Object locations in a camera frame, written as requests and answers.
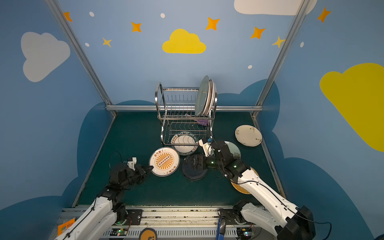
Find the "green rim lettered plate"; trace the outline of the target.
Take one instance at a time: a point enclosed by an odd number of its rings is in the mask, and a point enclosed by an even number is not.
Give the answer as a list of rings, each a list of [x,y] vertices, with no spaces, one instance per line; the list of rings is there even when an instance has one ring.
[[[187,131],[179,132],[171,139],[171,145],[180,155],[191,155],[198,149],[198,138]]]

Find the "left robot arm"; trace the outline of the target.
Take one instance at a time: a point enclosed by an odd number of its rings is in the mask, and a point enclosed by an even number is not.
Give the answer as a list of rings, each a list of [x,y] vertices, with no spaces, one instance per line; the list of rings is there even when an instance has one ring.
[[[127,219],[126,206],[123,203],[125,191],[143,183],[153,168],[137,164],[131,169],[124,163],[114,166],[110,171],[108,184],[97,194],[90,207],[56,239],[98,240],[112,225],[124,222]]]

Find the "white cloud motif plate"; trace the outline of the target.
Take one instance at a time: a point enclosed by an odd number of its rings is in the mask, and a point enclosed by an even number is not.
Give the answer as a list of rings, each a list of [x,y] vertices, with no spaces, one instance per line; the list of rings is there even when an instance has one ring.
[[[206,108],[204,111],[204,116],[209,115],[209,112],[211,110],[211,102],[212,102],[213,94],[214,94],[214,83],[212,80],[209,80],[209,92],[208,92],[208,99],[207,99]]]

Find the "orange sunburst plate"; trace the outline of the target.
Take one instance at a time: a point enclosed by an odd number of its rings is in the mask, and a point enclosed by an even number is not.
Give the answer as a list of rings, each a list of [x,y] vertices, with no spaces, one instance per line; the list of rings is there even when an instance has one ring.
[[[160,148],[156,150],[149,160],[153,167],[152,173],[158,177],[167,177],[173,174],[179,167],[180,156],[173,148]]]
[[[217,100],[217,87],[214,82],[213,83],[213,93],[212,93],[212,99],[211,99],[211,115],[214,114],[215,106],[216,106],[216,100]]]

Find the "dark blue speckled plate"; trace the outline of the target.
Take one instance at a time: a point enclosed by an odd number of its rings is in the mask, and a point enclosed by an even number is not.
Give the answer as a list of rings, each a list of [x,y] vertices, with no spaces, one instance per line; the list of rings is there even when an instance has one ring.
[[[190,181],[198,181],[206,176],[208,169],[195,170],[193,168],[193,155],[186,156],[182,164],[182,173]]]

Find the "plain pale green plate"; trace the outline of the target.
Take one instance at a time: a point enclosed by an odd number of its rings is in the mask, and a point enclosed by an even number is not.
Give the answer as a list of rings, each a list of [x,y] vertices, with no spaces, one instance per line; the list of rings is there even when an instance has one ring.
[[[197,94],[195,103],[195,116],[201,116],[204,112],[208,98],[209,86],[209,77],[205,76],[200,84]]]

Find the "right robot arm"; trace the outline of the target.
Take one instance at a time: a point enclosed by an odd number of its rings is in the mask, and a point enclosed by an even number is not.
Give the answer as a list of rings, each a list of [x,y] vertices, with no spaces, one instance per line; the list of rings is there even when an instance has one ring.
[[[241,201],[234,206],[238,216],[253,223],[278,240],[312,240],[316,236],[312,212],[305,206],[299,208],[286,200],[241,159],[236,159],[224,141],[199,140],[204,154],[199,155],[203,169],[219,170],[236,186],[248,191],[264,207],[257,208],[250,202]]]

